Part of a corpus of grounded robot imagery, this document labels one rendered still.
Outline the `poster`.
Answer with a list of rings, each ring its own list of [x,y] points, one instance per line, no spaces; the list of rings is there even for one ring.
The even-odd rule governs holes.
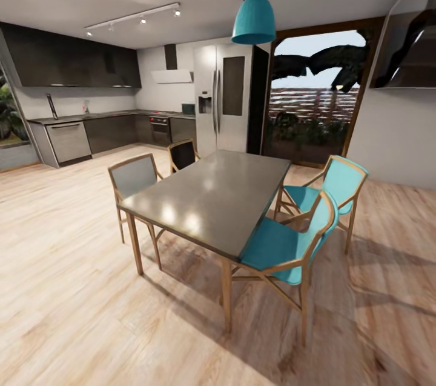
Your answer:
[[[52,110],[52,112],[53,112],[53,118],[56,119],[56,120],[58,120],[58,116],[57,116],[57,114],[56,114],[56,112],[55,112],[54,102],[53,102],[53,100],[51,99],[50,94],[47,94],[47,96],[48,96],[48,101],[49,101],[49,103],[50,103],[50,108],[51,108],[51,110]]]

